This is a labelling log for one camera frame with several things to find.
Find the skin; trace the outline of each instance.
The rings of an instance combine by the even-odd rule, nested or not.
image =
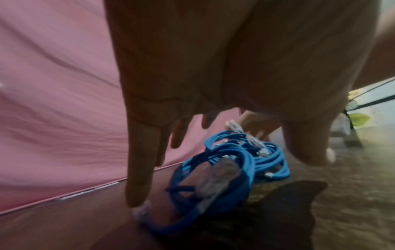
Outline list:
[[[325,165],[330,125],[372,46],[375,0],[105,1],[125,100],[126,201],[147,198],[170,134],[232,107],[269,115],[287,147]]]
[[[380,17],[371,52],[362,71],[353,84],[352,89],[360,89],[368,85],[395,76],[395,7]],[[245,131],[256,135],[262,131],[262,138],[266,138],[281,127],[281,122],[262,113],[246,111],[237,120]]]

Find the pink tent wall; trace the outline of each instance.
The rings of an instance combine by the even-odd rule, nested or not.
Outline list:
[[[127,133],[101,0],[0,0],[0,213],[122,179]],[[165,165],[202,150],[200,116]]]

